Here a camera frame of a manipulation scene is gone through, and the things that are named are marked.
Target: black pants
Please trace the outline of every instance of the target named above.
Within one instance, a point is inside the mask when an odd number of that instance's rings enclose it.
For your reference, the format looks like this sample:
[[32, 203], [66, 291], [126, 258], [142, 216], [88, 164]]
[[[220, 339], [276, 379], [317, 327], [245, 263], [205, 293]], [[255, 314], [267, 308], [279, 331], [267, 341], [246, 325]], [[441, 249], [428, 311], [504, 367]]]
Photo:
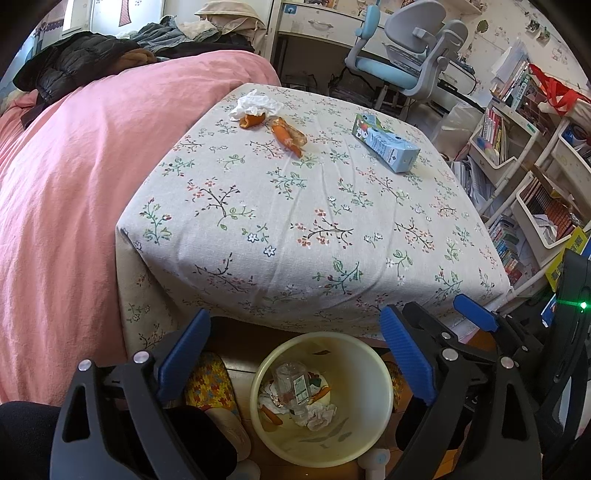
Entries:
[[[164, 410], [187, 451], [210, 480], [223, 480], [236, 468], [236, 450], [215, 424], [196, 407]], [[59, 407], [9, 402], [0, 405], [0, 478], [48, 480], [51, 443]], [[131, 416], [122, 411], [121, 423], [139, 470], [151, 471]]]

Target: chair seat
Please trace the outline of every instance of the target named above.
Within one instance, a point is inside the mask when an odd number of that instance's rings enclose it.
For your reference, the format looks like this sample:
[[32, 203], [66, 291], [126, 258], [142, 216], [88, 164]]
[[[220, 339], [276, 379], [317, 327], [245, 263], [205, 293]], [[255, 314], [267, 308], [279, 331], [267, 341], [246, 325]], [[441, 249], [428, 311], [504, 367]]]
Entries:
[[414, 88], [418, 82], [418, 78], [377, 60], [358, 57], [355, 66], [362, 72], [369, 73], [374, 77], [405, 90]]

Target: pile of clothes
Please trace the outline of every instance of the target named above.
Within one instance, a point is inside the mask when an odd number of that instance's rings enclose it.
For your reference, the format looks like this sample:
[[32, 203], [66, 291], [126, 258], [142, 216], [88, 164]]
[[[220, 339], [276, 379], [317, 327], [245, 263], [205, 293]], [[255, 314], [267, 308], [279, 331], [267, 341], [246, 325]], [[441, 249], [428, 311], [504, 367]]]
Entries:
[[177, 25], [168, 15], [121, 38], [85, 31], [44, 48], [13, 80], [23, 92], [38, 90], [36, 106], [21, 117], [23, 127], [78, 87], [126, 69], [216, 50], [260, 51], [265, 24], [248, 4], [209, 2], [195, 14], [201, 20]]

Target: drawer handle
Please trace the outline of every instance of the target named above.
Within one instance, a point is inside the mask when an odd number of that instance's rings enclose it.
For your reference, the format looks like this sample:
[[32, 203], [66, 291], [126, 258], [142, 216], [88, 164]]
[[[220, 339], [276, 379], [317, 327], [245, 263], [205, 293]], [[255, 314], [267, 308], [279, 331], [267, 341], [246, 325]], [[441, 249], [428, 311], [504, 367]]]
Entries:
[[318, 20], [308, 20], [311, 24], [322, 25], [323, 27], [334, 28], [334, 25], [325, 22], [319, 22]]

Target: blue gripper pad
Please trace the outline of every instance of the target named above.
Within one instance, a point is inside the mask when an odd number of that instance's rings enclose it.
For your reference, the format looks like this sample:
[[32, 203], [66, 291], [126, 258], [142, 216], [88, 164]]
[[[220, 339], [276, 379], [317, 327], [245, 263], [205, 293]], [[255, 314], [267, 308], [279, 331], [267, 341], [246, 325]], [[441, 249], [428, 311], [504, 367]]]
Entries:
[[209, 312], [199, 310], [158, 370], [159, 389], [156, 397], [160, 402], [181, 396], [209, 338], [211, 327]]
[[423, 400], [427, 406], [432, 405], [437, 398], [433, 367], [390, 307], [382, 309], [379, 324], [413, 395]]
[[456, 298], [453, 299], [453, 307], [482, 330], [496, 332], [499, 328], [495, 316], [491, 312], [463, 293], [456, 295]]

